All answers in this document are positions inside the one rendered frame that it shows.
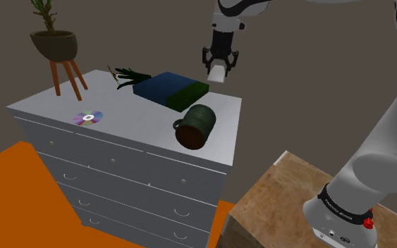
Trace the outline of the potted plant on wooden legs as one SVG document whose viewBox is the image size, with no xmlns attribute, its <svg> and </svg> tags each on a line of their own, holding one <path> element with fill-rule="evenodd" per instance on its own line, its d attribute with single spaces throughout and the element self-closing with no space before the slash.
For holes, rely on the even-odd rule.
<svg viewBox="0 0 397 248">
<path fill-rule="evenodd" d="M 56 95 L 61 95 L 59 74 L 57 72 L 57 65 L 61 64 L 70 80 L 77 100 L 82 101 L 73 72 L 75 72 L 83 89 L 88 90 L 88 86 L 75 62 L 78 52 L 78 41 L 75 33 L 54 28 L 56 21 L 54 16 L 56 13 L 51 13 L 51 0 L 46 0 L 46 2 L 43 0 L 30 0 L 30 3 L 35 8 L 33 13 L 42 17 L 46 27 L 44 31 L 31 32 L 30 38 L 38 52 L 49 61 Z"/>
</svg>

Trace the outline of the iridescent compact disc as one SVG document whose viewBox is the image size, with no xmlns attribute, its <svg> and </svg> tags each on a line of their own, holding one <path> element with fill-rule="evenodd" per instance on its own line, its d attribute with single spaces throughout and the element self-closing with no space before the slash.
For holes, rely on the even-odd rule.
<svg viewBox="0 0 397 248">
<path fill-rule="evenodd" d="M 83 111 L 73 118 L 76 125 L 93 125 L 103 119 L 101 111 Z"/>
</svg>

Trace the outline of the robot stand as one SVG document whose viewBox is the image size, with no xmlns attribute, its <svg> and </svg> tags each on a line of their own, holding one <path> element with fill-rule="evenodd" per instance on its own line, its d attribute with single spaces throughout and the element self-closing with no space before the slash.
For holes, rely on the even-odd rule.
<svg viewBox="0 0 397 248">
<path fill-rule="evenodd" d="M 397 213 L 285 151 L 229 211 L 216 248 L 397 248 Z"/>
</svg>

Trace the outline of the blue and green box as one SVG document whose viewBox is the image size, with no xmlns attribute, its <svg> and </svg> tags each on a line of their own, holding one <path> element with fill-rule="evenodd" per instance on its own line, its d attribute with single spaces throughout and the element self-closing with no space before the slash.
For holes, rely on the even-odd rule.
<svg viewBox="0 0 397 248">
<path fill-rule="evenodd" d="M 133 86 L 144 99 L 182 112 L 209 92 L 209 85 L 175 73 L 165 72 Z"/>
</svg>

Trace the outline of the green leafy sprig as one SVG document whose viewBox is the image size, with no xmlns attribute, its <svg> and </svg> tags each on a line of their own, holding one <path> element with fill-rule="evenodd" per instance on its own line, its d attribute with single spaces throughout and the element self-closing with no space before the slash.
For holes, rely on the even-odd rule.
<svg viewBox="0 0 397 248">
<path fill-rule="evenodd" d="M 128 69 L 116 68 L 115 69 L 116 72 L 113 72 L 109 66 L 108 69 L 113 79 L 118 84 L 117 89 L 120 89 L 128 85 L 136 85 L 138 83 L 141 83 L 145 80 L 152 78 L 151 75 L 135 72 L 131 68 Z"/>
</svg>

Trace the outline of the dark green ribbed mug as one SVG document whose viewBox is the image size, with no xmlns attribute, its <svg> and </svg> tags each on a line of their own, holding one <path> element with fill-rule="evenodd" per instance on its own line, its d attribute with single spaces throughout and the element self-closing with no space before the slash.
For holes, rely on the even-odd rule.
<svg viewBox="0 0 397 248">
<path fill-rule="evenodd" d="M 203 148 L 216 124 L 216 114 L 208 106 L 191 106 L 182 119 L 173 123 L 175 137 L 185 148 L 198 150 Z"/>
</svg>

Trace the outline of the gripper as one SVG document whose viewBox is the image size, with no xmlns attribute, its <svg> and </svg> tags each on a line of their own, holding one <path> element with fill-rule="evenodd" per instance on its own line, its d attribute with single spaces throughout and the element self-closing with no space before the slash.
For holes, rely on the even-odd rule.
<svg viewBox="0 0 397 248">
<path fill-rule="evenodd" d="M 238 61 L 239 51 L 232 51 L 233 32 L 213 30 L 211 48 L 202 49 L 202 62 L 207 70 L 207 80 L 224 83 L 225 76 L 234 68 Z"/>
</svg>

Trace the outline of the grey chest of drawers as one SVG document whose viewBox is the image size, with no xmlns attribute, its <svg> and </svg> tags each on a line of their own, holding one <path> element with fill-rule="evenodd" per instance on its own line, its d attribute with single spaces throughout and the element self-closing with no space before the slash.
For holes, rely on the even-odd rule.
<svg viewBox="0 0 397 248">
<path fill-rule="evenodd" d="M 111 74 L 86 73 L 82 101 L 47 89 L 8 106 L 83 225 L 146 248 L 210 248 L 221 190 L 233 165 L 241 99 L 207 93 L 216 114 L 203 148 L 173 129 L 182 114 L 117 89 Z M 76 125 L 83 111 L 104 115 Z"/>
</svg>

